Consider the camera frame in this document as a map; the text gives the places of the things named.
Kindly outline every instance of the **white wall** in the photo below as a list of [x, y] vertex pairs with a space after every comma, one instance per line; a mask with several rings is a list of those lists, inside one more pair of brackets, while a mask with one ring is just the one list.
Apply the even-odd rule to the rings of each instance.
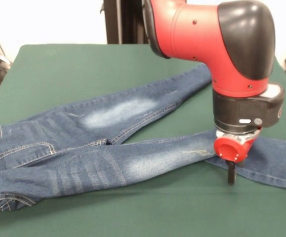
[[103, 0], [0, 0], [0, 44], [13, 61], [24, 44], [106, 44]]
[[[271, 10], [276, 27], [276, 57], [286, 58], [286, 0], [261, 0]], [[14, 60], [20, 46], [35, 43], [106, 44], [103, 0], [0, 0], [0, 43]], [[187, 0], [216, 4], [222, 0]]]

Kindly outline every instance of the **stitching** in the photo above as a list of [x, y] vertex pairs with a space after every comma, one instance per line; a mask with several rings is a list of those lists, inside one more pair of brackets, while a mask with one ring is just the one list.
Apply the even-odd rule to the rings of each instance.
[[244, 171], [246, 171], [248, 173], [259, 174], [260, 176], [265, 176], [265, 177], [268, 177], [268, 178], [272, 178], [272, 179], [281, 180], [281, 181], [285, 181], [286, 182], [286, 179], [281, 179], [281, 178], [274, 177], [274, 176], [271, 176], [271, 175], [265, 175], [265, 174], [262, 174], [262, 173], [259, 173], [259, 172], [256, 172], [256, 171], [250, 171], [250, 170], [245, 169], [245, 168], [241, 168], [241, 170], [244, 170]]
[[9, 211], [11, 211], [11, 207], [10, 207], [10, 205], [9, 205], [9, 202], [11, 202], [11, 200], [8, 201], [6, 204], [8, 205]]
[[0, 137], [2, 137], [2, 127], [0, 126]]
[[29, 203], [27, 203], [27, 202], [25, 202], [25, 201], [23, 201], [21, 199], [15, 198], [15, 197], [0, 198], [0, 201], [5, 200], [5, 199], [17, 200], [17, 201], [19, 201], [19, 202], [21, 202], [21, 203], [23, 203], [23, 204], [25, 204], [27, 206], [32, 206], [31, 204], [29, 204]]
[[4, 158], [5, 156], [8, 156], [8, 155], [10, 155], [10, 154], [13, 154], [13, 153], [22, 151], [22, 150], [24, 150], [24, 149], [26, 149], [26, 148], [31, 148], [31, 147], [35, 147], [35, 146], [39, 146], [39, 145], [48, 146], [48, 148], [49, 148], [49, 150], [50, 150], [50, 153], [51, 153], [51, 154], [54, 154], [54, 153], [55, 153], [55, 149], [54, 149], [54, 147], [53, 147], [51, 144], [46, 143], [46, 142], [38, 142], [38, 143], [34, 143], [34, 144], [30, 144], [30, 145], [26, 145], [26, 146], [14, 148], [14, 149], [8, 150], [8, 151], [6, 151], [6, 152], [3, 152], [3, 153], [0, 154], [0, 159]]
[[5, 204], [3, 204], [0, 209], [3, 209], [5, 205], [7, 205], [9, 202], [11, 202], [11, 200], [7, 201]]
[[140, 125], [142, 125], [143, 123], [145, 122], [148, 122], [150, 121], [151, 119], [153, 119], [154, 117], [160, 115], [160, 114], [163, 114], [171, 109], [174, 109], [176, 108], [180, 103], [177, 102], [177, 103], [174, 103], [172, 105], [169, 105], [167, 107], [165, 107], [164, 109], [161, 109], [161, 110], [158, 110], [157, 112], [155, 112], [154, 114], [148, 116], [147, 118], [141, 120], [140, 122], [138, 122], [137, 124], [133, 125], [132, 127], [126, 129], [125, 131], [123, 131], [119, 136], [115, 137], [113, 140], [112, 140], [112, 144], [114, 145], [115, 143], [117, 143], [118, 140], [120, 140], [122, 137], [126, 136], [128, 133], [130, 133], [132, 130], [134, 130], [135, 128], [139, 127]]
[[29, 198], [28, 198], [28, 197], [26, 197], [26, 196], [19, 195], [19, 194], [0, 194], [0, 196], [15, 196], [15, 197], [22, 197], [22, 198], [27, 199], [27, 200], [28, 200], [28, 201], [30, 201], [31, 203], [36, 204], [36, 202], [35, 202], [35, 201], [33, 201], [33, 200], [29, 199]]
[[[59, 154], [59, 153], [62, 153], [62, 152], [66, 152], [66, 151], [70, 151], [70, 150], [74, 150], [74, 149], [78, 149], [78, 148], [82, 148], [82, 147], [87, 147], [87, 146], [96, 146], [96, 145], [98, 145], [98, 144], [99, 144], [98, 141], [97, 141], [97, 142], [91, 142], [91, 143], [89, 143], [89, 144], [86, 144], [86, 145], [83, 145], [83, 146], [80, 146], [80, 147], [67, 148], [67, 149], [64, 149], [64, 150], [60, 150], [60, 151], [58, 151], [58, 152], [56, 152], [56, 153], [54, 153], [54, 154]], [[46, 157], [48, 157], [48, 156], [51, 156], [51, 155], [54, 155], [54, 154], [48, 154], [48, 155], [45, 155], [45, 156], [43, 156], [43, 157], [38, 157], [38, 158], [36, 158], [36, 159], [34, 159], [34, 160], [30, 160], [30, 161], [28, 161], [28, 162], [26, 162], [26, 163], [22, 163], [22, 164], [19, 164], [19, 165], [17, 165], [17, 166], [14, 166], [14, 167], [12, 167], [11, 169], [20, 168], [20, 167], [25, 166], [25, 165], [27, 165], [27, 164], [30, 164], [30, 163], [32, 163], [32, 162], [34, 162], [34, 161], [37, 161], [37, 160], [40, 160], [40, 159], [44, 159], [44, 158], [46, 158]]]

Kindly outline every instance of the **blue jeans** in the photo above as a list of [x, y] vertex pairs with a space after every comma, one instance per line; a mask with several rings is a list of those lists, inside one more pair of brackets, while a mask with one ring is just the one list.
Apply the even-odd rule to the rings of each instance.
[[[123, 144], [210, 82], [209, 70], [200, 65], [176, 77], [0, 126], [0, 211], [131, 185], [203, 160], [226, 169], [213, 150], [215, 130]], [[259, 137], [237, 173], [286, 188], [286, 141]]]

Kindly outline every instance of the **green cloth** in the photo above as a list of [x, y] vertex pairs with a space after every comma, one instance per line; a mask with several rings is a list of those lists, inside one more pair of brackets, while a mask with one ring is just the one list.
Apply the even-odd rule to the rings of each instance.
[[[0, 87], [0, 124], [164, 79], [195, 65], [160, 58], [148, 45], [26, 45]], [[277, 61], [271, 80], [286, 90], [286, 75]], [[213, 128], [209, 86], [127, 142]], [[286, 140], [286, 98], [280, 122], [262, 136]], [[282, 237], [286, 190], [242, 177], [229, 187], [225, 170], [200, 162], [136, 185], [0, 212], [0, 237], [12, 236]]]

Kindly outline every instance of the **jeans leg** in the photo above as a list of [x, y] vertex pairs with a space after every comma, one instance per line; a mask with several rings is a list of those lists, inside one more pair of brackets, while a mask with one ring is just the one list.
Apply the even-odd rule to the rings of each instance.
[[[16, 210], [52, 197], [135, 184], [215, 156], [215, 131], [173, 139], [76, 148], [34, 165], [0, 171], [0, 210]], [[238, 174], [286, 188], [286, 141], [258, 138]]]

